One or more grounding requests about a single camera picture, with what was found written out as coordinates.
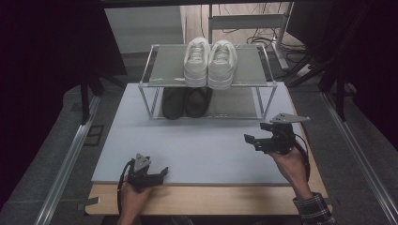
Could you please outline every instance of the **wall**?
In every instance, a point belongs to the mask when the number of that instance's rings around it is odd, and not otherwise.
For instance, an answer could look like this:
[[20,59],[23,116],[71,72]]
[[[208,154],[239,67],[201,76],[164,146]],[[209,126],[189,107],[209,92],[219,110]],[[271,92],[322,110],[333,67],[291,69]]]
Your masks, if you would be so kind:
[[152,44],[183,44],[180,7],[106,8],[120,53],[149,52]]

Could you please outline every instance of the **shoe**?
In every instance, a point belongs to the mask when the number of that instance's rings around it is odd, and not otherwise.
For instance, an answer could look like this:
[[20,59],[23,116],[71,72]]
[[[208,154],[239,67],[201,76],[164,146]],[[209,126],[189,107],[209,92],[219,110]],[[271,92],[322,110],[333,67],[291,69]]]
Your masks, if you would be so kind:
[[216,90],[228,89],[237,68],[237,50],[228,40],[217,41],[208,58],[207,84]]
[[165,118],[176,120],[182,116],[188,89],[188,87],[164,87],[161,112]]
[[197,37],[188,44],[184,57],[184,78],[187,86],[206,86],[209,53],[210,45],[204,37]]
[[191,118],[205,115],[210,104],[213,90],[208,87],[190,88],[185,100],[185,113]]

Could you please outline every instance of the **black shoe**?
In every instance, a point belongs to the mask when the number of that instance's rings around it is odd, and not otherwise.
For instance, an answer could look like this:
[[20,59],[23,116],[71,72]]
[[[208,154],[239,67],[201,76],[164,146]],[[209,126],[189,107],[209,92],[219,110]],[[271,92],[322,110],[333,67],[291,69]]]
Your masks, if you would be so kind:
[[190,88],[185,100],[185,113],[192,118],[205,115],[213,90],[208,87]]
[[184,113],[187,87],[165,87],[161,99],[161,112],[170,120],[178,119]]

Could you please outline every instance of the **glass shelf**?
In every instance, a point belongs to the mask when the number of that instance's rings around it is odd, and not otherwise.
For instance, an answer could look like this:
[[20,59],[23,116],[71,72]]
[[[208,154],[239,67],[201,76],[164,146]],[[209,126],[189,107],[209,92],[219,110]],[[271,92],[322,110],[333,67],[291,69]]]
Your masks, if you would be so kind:
[[[161,115],[161,94],[164,87],[186,87],[183,64],[186,48],[187,45],[152,45],[138,85],[150,119],[164,118]],[[264,119],[277,87],[264,44],[242,44],[235,45],[235,48],[237,68],[231,88],[213,91],[204,117]],[[272,89],[268,102],[261,99],[259,88]]]

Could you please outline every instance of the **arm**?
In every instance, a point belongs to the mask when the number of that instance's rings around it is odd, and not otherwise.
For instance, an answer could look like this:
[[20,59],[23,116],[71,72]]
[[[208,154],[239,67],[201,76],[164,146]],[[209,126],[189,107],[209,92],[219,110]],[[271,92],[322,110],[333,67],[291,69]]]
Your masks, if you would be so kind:
[[297,198],[293,203],[304,224],[337,224],[320,193],[311,192],[305,177],[304,160],[296,147],[287,155],[268,153],[275,160],[279,171],[290,183]]
[[137,193],[132,185],[125,181],[121,191],[122,213],[117,225],[132,225],[144,208],[151,188],[146,188],[143,192]]

